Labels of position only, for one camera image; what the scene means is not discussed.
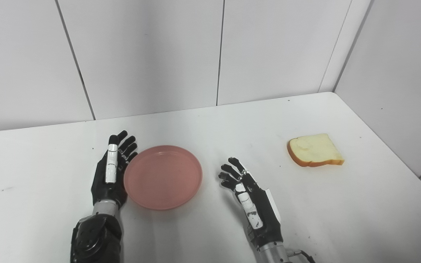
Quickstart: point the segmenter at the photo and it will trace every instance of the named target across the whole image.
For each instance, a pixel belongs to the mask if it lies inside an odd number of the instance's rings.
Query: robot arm
[[[302,254],[310,263],[313,257],[304,251],[288,253],[282,238],[280,215],[270,190],[262,190],[238,159],[230,157],[231,165],[222,165],[221,185],[232,190],[244,209],[249,222],[248,236],[265,263],[289,263],[289,256]]]
[[[108,150],[97,163],[91,188],[94,210],[72,232],[71,263],[120,263],[122,231],[116,213],[127,199],[124,171],[137,155],[134,136],[118,146],[127,134],[123,130],[110,136]]]

